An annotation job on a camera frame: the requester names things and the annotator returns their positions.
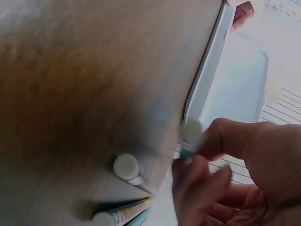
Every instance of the table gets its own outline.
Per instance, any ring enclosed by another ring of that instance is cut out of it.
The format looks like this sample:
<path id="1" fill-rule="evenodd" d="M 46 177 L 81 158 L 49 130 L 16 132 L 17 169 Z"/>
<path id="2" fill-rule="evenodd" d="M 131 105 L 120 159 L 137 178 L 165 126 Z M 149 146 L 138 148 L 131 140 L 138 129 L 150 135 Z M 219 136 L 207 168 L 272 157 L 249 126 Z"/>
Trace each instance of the table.
<path id="1" fill-rule="evenodd" d="M 113 175 L 120 153 L 159 188 L 221 3 L 1 1 L 1 225 L 90 225 L 147 196 Z"/>

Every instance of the finger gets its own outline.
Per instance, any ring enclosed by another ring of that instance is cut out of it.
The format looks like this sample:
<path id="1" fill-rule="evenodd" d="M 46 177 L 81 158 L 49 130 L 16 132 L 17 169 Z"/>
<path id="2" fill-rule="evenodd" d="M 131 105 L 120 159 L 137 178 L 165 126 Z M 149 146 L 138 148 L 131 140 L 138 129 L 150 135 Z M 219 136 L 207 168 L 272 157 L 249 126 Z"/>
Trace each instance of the finger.
<path id="1" fill-rule="evenodd" d="M 251 16 L 248 14 L 243 14 L 242 16 L 240 16 L 237 20 L 233 22 L 231 32 L 238 31 L 241 27 L 243 27 L 246 24 L 249 18 L 251 18 Z"/>
<path id="2" fill-rule="evenodd" d="M 207 221 L 208 221 L 208 226 L 224 226 L 225 224 L 223 222 L 221 222 L 220 220 L 218 219 L 215 219 L 211 216 L 208 216 L 207 217 Z"/>
<path id="3" fill-rule="evenodd" d="M 233 217 L 235 217 L 238 213 L 238 210 L 235 210 L 233 208 L 230 208 L 228 206 L 224 206 L 218 202 L 213 203 L 211 206 L 211 209 L 208 213 L 209 216 L 226 223 Z"/>
<path id="4" fill-rule="evenodd" d="M 256 185 L 238 185 L 231 184 L 227 193 L 218 201 L 220 204 L 235 209 L 241 209 L 252 186 Z"/>
<path id="5" fill-rule="evenodd" d="M 195 155 L 183 178 L 176 181 L 176 184 L 173 186 L 175 204 L 182 206 L 183 198 L 188 188 L 197 182 L 205 180 L 208 176 L 209 168 L 207 160 L 202 156 Z"/>
<path id="6" fill-rule="evenodd" d="M 182 225 L 204 224 L 211 205 L 226 194 L 231 176 L 231 168 L 225 166 L 205 181 L 191 187 L 183 206 Z"/>
<path id="7" fill-rule="evenodd" d="M 216 119 L 207 129 L 206 140 L 198 150 L 198 154 L 210 161 L 222 154 L 244 159 L 248 141 L 257 132 L 274 126 L 276 125 L 269 122 L 244 123 L 224 118 Z"/>
<path id="8" fill-rule="evenodd" d="M 239 6 L 247 1 L 248 0 L 227 0 L 227 3 L 231 6 Z"/>
<path id="9" fill-rule="evenodd" d="M 189 163 L 182 161 L 181 159 L 175 159 L 172 164 L 172 174 L 173 174 L 173 187 L 177 186 L 178 182 L 181 180 L 183 175 L 187 172 Z"/>

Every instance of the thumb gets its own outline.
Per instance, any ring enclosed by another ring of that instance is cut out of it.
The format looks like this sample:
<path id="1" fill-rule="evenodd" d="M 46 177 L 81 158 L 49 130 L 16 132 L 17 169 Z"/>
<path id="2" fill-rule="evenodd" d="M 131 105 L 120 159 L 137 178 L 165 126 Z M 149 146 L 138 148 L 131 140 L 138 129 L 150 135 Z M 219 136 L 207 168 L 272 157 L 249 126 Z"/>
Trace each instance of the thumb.
<path id="1" fill-rule="evenodd" d="M 198 154 L 210 161 L 223 154 L 246 160 L 246 152 L 252 151 L 254 153 L 257 151 L 253 150 L 254 145 L 246 150 L 249 141 L 258 132 L 275 126 L 270 122 L 244 123 L 224 118 L 216 119 L 205 132 L 206 139 Z"/>
<path id="2" fill-rule="evenodd" d="M 203 225 L 213 203 L 221 199 L 231 184 L 230 166 L 219 169 L 207 180 L 194 185 L 189 191 L 184 204 L 184 219 L 181 225 Z"/>

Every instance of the marker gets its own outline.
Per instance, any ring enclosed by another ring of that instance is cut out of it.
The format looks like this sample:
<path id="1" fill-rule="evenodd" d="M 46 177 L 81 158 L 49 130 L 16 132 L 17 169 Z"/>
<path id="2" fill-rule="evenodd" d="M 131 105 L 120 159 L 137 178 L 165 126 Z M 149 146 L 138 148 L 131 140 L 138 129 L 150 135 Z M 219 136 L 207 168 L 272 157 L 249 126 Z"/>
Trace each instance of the marker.
<path id="1" fill-rule="evenodd" d="M 122 226 L 145 209 L 149 208 L 153 203 L 153 198 L 148 198 L 133 204 L 116 208 L 110 211 L 96 213 L 93 217 L 94 226 Z"/>
<path id="2" fill-rule="evenodd" d="M 147 215 L 150 213 L 148 209 L 139 214 L 134 220 L 132 220 L 127 226 L 141 226 L 146 220 Z"/>
<path id="3" fill-rule="evenodd" d="M 145 176 L 143 167 L 133 155 L 119 155 L 113 163 L 113 171 L 117 177 L 137 186 L 145 192 L 149 194 L 157 193 L 157 190 Z"/>
<path id="4" fill-rule="evenodd" d="M 202 124 L 198 120 L 188 120 L 181 127 L 180 158 L 183 161 L 191 159 L 205 138 L 202 134 Z"/>

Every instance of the marker cap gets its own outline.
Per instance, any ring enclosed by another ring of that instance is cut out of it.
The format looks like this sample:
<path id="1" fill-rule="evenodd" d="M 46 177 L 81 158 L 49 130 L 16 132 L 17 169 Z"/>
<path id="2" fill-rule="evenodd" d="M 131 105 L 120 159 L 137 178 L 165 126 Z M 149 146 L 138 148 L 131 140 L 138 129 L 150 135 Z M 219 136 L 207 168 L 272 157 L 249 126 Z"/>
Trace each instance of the marker cap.
<path id="1" fill-rule="evenodd" d="M 188 120 L 183 129 L 183 136 L 188 142 L 196 143 L 202 133 L 202 124 L 198 120 Z"/>
<path id="2" fill-rule="evenodd" d="M 94 226 L 115 226 L 114 218 L 106 212 L 97 213 L 92 223 Z"/>
<path id="3" fill-rule="evenodd" d="M 115 159 L 113 170 L 121 179 L 133 180 L 139 175 L 140 166 L 131 154 L 121 154 Z"/>

